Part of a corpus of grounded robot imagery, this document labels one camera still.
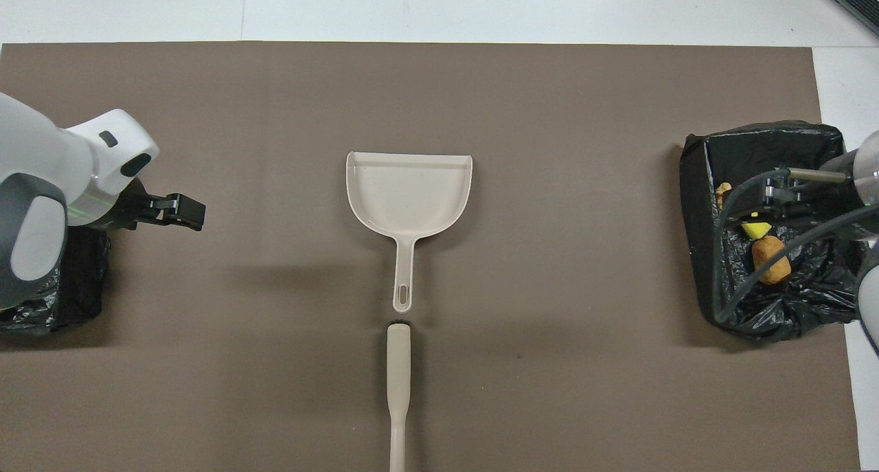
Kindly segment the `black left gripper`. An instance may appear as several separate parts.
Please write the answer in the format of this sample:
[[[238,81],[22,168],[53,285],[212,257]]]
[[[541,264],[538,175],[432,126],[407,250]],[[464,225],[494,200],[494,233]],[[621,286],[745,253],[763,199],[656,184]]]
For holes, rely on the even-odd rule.
[[[175,225],[200,232],[204,227],[206,205],[185,194],[151,194],[141,179],[133,179],[119,194],[111,215],[110,230],[135,230],[139,223],[146,223],[160,227]]]

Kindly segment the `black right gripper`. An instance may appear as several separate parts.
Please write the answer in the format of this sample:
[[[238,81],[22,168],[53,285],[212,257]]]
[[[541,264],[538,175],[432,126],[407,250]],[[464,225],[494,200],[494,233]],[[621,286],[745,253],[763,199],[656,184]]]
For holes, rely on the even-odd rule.
[[[751,207],[738,212],[738,224],[767,223],[794,225],[803,221],[803,206],[789,206],[804,202],[810,206],[821,225],[863,206],[863,200],[851,181],[847,183],[819,183],[797,180],[799,186],[766,183],[760,190],[762,207]]]

